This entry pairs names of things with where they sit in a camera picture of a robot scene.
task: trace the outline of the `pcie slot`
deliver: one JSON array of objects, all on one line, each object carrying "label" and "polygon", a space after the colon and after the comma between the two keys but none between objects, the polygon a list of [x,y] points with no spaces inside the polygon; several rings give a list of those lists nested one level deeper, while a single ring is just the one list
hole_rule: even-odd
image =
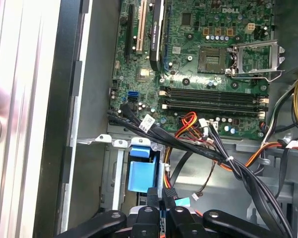
[{"label": "pcie slot", "polygon": [[152,18],[152,31],[151,31],[151,44],[149,60],[153,71],[161,71],[160,63],[160,43],[162,33],[162,20],[164,14],[164,1],[155,0],[153,18]]},{"label": "pcie slot", "polygon": [[146,15],[147,15],[147,0],[142,0],[140,11],[139,11],[139,25],[138,25],[138,36],[137,36],[137,45],[136,45],[137,54],[143,53]]},{"label": "pcie slot", "polygon": [[130,4],[128,8],[128,22],[127,22],[126,39],[125,39],[126,63],[129,63],[130,61],[131,44],[133,40],[134,17],[135,17],[135,6],[133,4]]},{"label": "pcie slot", "polygon": [[221,112],[232,115],[245,115],[256,117],[264,108],[260,107],[245,107],[242,105],[220,105],[220,104],[203,104],[196,102],[183,102],[166,100],[163,104],[164,109],[181,110],[181,111],[203,111],[203,112]]}]

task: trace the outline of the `blue sata port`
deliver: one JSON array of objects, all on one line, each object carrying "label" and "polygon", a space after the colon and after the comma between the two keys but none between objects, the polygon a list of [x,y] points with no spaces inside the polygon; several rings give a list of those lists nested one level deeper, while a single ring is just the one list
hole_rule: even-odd
[{"label": "blue sata port", "polygon": [[139,92],[136,91],[129,91],[127,94],[128,97],[138,97],[139,96]]}]

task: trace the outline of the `dell logo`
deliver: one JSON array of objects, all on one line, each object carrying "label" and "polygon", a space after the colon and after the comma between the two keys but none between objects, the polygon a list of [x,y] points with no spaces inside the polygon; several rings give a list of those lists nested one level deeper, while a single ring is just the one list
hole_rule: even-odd
[{"label": "dell logo", "polygon": [[222,8],[222,13],[239,14],[238,8]]}]

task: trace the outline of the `cable label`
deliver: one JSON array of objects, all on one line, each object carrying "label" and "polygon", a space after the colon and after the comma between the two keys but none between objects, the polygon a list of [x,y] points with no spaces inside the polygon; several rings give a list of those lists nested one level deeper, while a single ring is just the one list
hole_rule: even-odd
[{"label": "cable label", "polygon": [[143,119],[143,121],[140,123],[139,128],[145,133],[148,133],[148,131],[150,130],[154,122],[155,122],[155,119],[149,114],[147,114]]}]

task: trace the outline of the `sata port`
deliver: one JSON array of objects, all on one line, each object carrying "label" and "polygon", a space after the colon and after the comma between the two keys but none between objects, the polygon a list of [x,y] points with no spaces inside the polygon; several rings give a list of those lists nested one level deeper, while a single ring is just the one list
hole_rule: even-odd
[{"label": "sata port", "polygon": [[131,97],[130,96],[127,99],[128,99],[128,102],[134,102],[134,103],[138,102],[138,97]]},{"label": "sata port", "polygon": [[138,97],[139,96],[139,92],[136,91],[129,91],[127,96],[129,97]]}]

